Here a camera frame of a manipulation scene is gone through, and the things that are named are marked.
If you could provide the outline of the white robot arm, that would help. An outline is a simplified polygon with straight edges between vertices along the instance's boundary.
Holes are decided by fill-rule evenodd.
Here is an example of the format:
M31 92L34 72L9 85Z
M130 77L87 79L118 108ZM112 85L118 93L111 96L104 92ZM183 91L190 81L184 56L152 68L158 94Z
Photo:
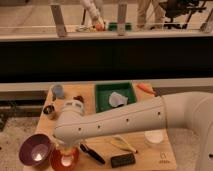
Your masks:
M165 128L186 128L198 134L196 171L213 171L213 93L168 94L86 116L66 102L53 135L65 146L74 146L92 137Z

